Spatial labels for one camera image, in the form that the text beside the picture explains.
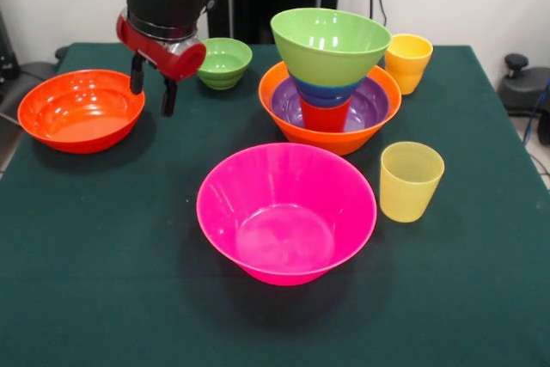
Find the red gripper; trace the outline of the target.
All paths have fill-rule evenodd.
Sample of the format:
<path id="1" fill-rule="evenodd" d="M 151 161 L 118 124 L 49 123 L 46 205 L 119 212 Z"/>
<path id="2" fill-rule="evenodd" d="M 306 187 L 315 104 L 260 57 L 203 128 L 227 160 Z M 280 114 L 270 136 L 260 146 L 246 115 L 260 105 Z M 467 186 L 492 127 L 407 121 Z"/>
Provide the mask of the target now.
<path id="1" fill-rule="evenodd" d="M 162 116 L 174 114 L 178 85 L 193 76 L 205 60 L 206 47 L 196 33 L 178 42 L 151 39 L 139 33 L 121 13 L 116 23 L 116 31 L 121 43 L 133 53 L 131 61 L 130 89 L 134 95 L 144 88 L 144 63 L 152 63 L 164 77 L 165 92 L 162 97 Z"/>

